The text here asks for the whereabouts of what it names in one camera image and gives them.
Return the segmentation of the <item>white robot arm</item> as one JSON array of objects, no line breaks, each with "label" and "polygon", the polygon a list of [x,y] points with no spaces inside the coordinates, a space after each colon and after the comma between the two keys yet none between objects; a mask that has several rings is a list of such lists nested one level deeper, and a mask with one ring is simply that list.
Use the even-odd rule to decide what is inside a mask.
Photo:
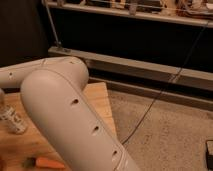
[{"label": "white robot arm", "polygon": [[140,171],[83,94],[86,64],[44,58],[0,68],[0,88],[18,88],[23,107],[72,171]]}]

